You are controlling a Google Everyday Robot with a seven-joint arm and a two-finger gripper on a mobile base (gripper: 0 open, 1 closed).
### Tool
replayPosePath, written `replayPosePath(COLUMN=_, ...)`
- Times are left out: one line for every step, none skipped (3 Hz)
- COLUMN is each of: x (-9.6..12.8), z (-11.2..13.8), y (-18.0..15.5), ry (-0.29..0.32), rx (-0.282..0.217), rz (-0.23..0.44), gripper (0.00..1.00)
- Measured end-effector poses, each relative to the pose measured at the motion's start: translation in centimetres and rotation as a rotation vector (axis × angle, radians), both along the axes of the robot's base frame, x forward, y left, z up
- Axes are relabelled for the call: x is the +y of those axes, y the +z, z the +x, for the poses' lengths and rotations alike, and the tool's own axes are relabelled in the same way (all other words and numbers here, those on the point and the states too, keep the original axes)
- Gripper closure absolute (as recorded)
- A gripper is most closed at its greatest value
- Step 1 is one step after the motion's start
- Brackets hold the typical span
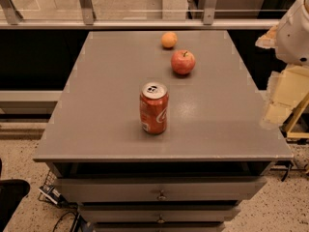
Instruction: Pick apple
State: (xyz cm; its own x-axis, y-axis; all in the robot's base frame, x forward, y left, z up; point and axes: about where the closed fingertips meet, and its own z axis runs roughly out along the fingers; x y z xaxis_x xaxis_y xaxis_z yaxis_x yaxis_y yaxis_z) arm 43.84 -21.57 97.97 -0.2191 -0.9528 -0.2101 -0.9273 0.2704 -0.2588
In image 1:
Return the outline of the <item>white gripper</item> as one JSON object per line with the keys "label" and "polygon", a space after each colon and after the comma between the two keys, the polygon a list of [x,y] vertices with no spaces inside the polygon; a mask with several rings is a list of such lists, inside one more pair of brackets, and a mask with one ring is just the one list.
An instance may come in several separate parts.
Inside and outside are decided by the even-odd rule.
{"label": "white gripper", "polygon": [[[255,45],[263,49],[275,48],[277,28],[277,25],[272,26]],[[264,105],[260,126],[266,130],[282,126],[308,93],[309,67],[288,65],[279,74],[271,101]]]}

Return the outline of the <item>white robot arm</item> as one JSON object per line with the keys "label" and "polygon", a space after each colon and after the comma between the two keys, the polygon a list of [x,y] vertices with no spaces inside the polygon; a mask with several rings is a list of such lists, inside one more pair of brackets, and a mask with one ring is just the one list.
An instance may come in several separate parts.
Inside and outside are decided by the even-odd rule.
{"label": "white robot arm", "polygon": [[309,0],[295,0],[255,45],[273,48],[276,58],[286,64],[282,72],[272,72],[268,79],[260,124],[272,129],[281,126],[309,93]]}

